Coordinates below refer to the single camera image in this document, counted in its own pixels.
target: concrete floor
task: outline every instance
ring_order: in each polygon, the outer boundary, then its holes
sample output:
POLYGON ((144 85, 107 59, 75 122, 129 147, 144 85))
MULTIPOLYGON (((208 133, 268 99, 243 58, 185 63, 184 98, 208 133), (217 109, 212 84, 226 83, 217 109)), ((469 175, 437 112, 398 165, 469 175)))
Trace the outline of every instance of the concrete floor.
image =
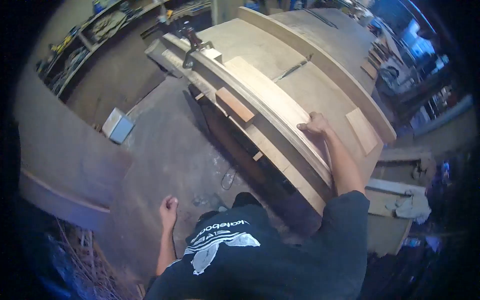
MULTIPOLYGON (((220 204, 231 207, 239 192, 255 194, 241 174, 228 191, 222 188, 230 163, 201 131, 192 102, 186 83, 167 77, 130 114, 135 127, 122 147, 131 151, 134 163, 105 231, 96 232, 107 260, 126 282, 145 283, 154 274, 161 235, 158 208, 165 196, 175 195, 180 202, 174 241, 182 257, 185 238, 201 214, 220 204)), ((233 174, 230 170, 224 186, 233 174)))

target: wooden clamp block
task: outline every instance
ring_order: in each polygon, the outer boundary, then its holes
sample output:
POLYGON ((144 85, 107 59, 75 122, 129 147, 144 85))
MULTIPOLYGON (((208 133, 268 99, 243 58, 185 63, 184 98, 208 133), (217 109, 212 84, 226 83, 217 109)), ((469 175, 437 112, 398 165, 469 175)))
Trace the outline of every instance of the wooden clamp block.
POLYGON ((237 97, 233 96, 226 88, 222 87, 215 92, 217 103, 230 116, 238 116, 243 122, 248 123, 252 120, 255 114, 248 109, 237 97))
POLYGON ((211 60, 216 60, 223 64, 222 53, 218 52, 214 48, 202 49, 201 52, 211 60))

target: hand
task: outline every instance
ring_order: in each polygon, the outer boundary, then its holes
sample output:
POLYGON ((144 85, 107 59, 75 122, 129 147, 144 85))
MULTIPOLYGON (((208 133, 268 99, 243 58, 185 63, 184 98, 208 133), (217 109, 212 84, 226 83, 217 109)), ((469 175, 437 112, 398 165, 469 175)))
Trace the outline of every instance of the hand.
POLYGON ((177 198, 172 195, 168 195, 162 200, 160 209, 160 217, 162 218, 162 227, 164 232, 171 233, 173 232, 173 227, 175 222, 177 222, 177 207, 179 206, 179 201, 177 198))
POLYGON ((325 133, 326 130, 330 129, 330 124, 321 113, 313 111, 309 115, 312 120, 306 124, 298 124, 298 129, 308 130, 311 133, 325 133))

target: cloth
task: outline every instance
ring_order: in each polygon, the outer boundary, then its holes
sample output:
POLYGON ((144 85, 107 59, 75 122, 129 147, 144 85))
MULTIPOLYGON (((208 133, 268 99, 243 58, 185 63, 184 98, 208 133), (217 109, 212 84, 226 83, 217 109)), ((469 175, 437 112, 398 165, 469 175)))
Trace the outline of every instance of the cloth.
POLYGON ((428 199, 413 191, 410 193, 412 195, 409 198, 399 197, 395 202, 386 203, 385 207, 394 211, 397 217, 415 219, 418 224, 423 224, 432 212, 428 205, 428 199))
POLYGON ((286 245, 266 211, 246 205, 202 220, 183 258, 154 277, 144 299, 355 299, 367 265, 369 201, 330 200, 303 246, 286 245))

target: man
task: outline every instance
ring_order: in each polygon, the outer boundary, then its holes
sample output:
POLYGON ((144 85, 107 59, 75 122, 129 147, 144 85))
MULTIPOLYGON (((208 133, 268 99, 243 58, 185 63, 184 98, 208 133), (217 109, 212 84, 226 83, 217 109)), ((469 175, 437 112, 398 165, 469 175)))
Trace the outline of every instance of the man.
POLYGON ((327 120, 311 113, 298 124, 323 137, 332 160, 338 197, 327 202, 322 226, 301 247, 283 244, 265 209, 240 193, 232 209, 203 215, 183 258, 177 260, 172 232, 178 200, 160 207, 160 257, 145 299, 355 299, 367 263, 369 201, 360 172, 327 120))

